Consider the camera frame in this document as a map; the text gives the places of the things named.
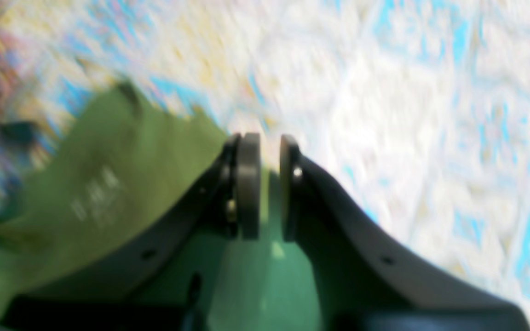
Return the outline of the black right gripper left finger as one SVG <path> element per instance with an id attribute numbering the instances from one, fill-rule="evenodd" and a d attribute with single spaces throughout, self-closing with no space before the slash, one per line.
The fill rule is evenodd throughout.
<path id="1" fill-rule="evenodd" d="M 175 285 L 181 303 L 135 303 L 195 234 L 259 238 L 260 138 L 234 134 L 193 186 L 156 222 L 105 258 L 13 299 L 11 331 L 202 331 L 205 268 Z"/>

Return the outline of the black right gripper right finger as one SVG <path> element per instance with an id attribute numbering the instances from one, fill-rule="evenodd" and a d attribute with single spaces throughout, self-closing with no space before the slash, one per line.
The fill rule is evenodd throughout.
<path id="1" fill-rule="evenodd" d="M 517 305 L 393 239 L 284 134 L 282 233 L 311 262 L 328 331 L 528 331 Z"/>

